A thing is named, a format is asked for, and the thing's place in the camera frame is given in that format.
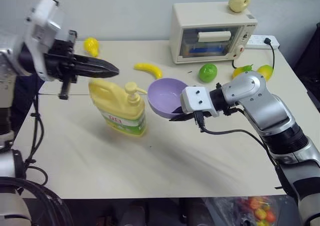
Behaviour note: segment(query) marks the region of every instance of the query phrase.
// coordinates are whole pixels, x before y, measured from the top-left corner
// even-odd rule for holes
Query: purple bowl
[[[180,94],[186,87],[182,81],[172,78],[154,81],[148,88],[148,102],[151,109],[168,119],[179,115],[172,112],[181,106]]]

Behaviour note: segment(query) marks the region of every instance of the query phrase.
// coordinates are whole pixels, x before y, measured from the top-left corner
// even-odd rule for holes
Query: toy apple
[[[251,0],[229,0],[229,7],[234,12],[241,12],[247,8]]]

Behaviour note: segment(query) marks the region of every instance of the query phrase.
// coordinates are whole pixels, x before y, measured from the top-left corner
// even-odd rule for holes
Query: green label
[[[113,114],[100,111],[106,122],[113,128],[132,135],[141,135],[146,127],[145,113],[135,120],[128,120]]]

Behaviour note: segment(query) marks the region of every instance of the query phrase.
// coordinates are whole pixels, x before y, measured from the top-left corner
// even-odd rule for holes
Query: oven door
[[[232,51],[242,27],[237,25],[184,29],[179,55],[182,58],[223,58]]]

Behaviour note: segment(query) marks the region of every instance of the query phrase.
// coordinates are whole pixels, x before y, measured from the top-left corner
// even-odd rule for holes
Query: table surface
[[[75,46],[86,54],[83,42]],[[216,79],[202,84],[197,72],[203,63],[175,65],[168,41],[100,41],[101,59],[113,63],[120,74],[108,79],[121,86],[135,81],[147,90],[155,80],[146,72],[133,70],[138,62],[149,62],[163,70],[164,77],[188,85],[227,83],[233,68],[230,61],[218,61]],[[303,131],[320,145],[320,115],[306,89],[283,55],[275,51],[275,70],[267,83],[289,107]],[[272,63],[270,50],[245,50],[236,66]],[[44,140],[35,154],[36,166],[49,175],[47,187],[65,199],[114,199],[155,197],[218,197],[278,195],[282,190],[265,151],[243,133],[212,136],[200,133],[193,120],[169,122],[151,110],[146,96],[147,132],[141,138],[123,135],[109,128],[92,104],[88,79],[72,84],[68,101],[59,100],[61,83],[47,82],[40,90],[39,110],[44,123]],[[241,114],[208,118],[209,130],[241,128],[255,135]],[[33,119],[27,116],[14,148],[23,158],[30,151]],[[27,178],[41,182],[41,173],[29,170]]]

